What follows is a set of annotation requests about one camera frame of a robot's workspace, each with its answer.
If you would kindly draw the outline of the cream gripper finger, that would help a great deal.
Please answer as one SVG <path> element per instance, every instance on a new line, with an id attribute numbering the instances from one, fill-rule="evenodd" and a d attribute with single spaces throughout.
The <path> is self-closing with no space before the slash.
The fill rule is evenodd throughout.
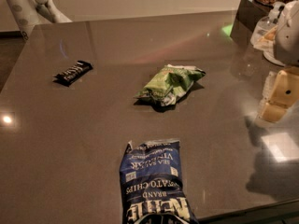
<path id="1" fill-rule="evenodd" d="M 275 78 L 269 101 L 283 107 L 291 107 L 299 99 L 299 68 L 292 66 L 280 70 Z"/>
<path id="2" fill-rule="evenodd" d="M 278 122 L 287 113 L 287 109 L 278 105 L 265 103 L 259 113 L 259 117 L 268 122 Z"/>

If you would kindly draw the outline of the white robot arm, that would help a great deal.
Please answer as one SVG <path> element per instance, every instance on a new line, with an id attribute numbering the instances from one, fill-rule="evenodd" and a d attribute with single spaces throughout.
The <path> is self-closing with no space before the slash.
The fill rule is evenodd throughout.
<path id="1" fill-rule="evenodd" d="M 278 19 L 274 58 L 285 67 L 270 72 L 263 86 L 258 118 L 276 123 L 299 99 L 299 1 L 288 3 Z"/>

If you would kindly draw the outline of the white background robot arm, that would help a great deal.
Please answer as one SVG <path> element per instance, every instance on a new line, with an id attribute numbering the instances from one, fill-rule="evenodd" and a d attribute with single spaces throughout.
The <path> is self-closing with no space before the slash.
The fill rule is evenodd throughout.
<path id="1" fill-rule="evenodd" d="M 21 35 L 27 40 L 34 27 L 41 23 L 40 16 L 51 23 L 71 22 L 53 0 L 7 0 Z"/>

